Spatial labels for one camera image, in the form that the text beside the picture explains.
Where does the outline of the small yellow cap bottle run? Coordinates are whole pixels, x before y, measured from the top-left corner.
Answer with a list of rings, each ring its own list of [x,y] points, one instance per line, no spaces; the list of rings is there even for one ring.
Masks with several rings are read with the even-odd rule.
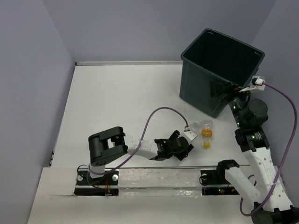
[[[209,149],[213,139],[213,122],[209,119],[203,120],[201,122],[200,133],[202,137],[203,148]]]

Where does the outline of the blue label bottle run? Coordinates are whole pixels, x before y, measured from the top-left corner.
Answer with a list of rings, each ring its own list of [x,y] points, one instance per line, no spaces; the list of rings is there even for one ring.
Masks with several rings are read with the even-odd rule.
[[[201,124],[199,122],[193,122],[189,125],[190,129],[193,130],[197,135],[201,133]]]

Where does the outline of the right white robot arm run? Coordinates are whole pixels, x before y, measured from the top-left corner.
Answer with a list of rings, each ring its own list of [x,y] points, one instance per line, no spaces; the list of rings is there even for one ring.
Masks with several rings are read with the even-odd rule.
[[[215,178],[218,182],[229,182],[241,196],[240,202],[252,206],[250,217],[255,224],[297,224],[299,209],[293,205],[286,194],[280,174],[289,148],[295,135],[297,123],[293,125],[280,165],[272,162],[271,149],[262,125],[268,120],[268,106],[260,99],[251,99],[251,91],[263,91],[268,86],[261,77],[253,78],[249,87],[230,86],[227,102],[238,126],[235,138],[242,154],[252,169],[255,182],[242,172],[235,160],[220,161],[216,167]]]

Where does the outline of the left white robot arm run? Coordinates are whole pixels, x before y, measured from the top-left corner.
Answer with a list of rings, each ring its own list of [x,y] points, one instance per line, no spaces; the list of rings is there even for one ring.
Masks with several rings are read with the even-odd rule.
[[[193,149],[192,142],[198,137],[190,128],[180,133],[178,130],[167,139],[142,140],[126,135],[120,126],[91,135],[88,138],[90,154],[87,179],[99,184],[107,175],[106,165],[122,156],[137,155],[151,161],[164,161],[171,157],[183,160]]]

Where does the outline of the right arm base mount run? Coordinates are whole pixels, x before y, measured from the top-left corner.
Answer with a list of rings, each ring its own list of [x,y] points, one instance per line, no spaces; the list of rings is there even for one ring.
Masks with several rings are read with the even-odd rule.
[[[218,176],[215,169],[204,169],[200,173],[199,183],[202,186],[202,196],[239,195],[231,183]]]

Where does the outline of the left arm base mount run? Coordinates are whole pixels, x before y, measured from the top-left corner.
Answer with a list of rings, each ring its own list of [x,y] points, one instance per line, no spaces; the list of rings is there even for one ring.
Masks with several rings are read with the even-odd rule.
[[[77,178],[74,188],[76,196],[118,196],[119,170],[106,174],[99,178],[88,178],[88,166],[80,165],[77,167]]]

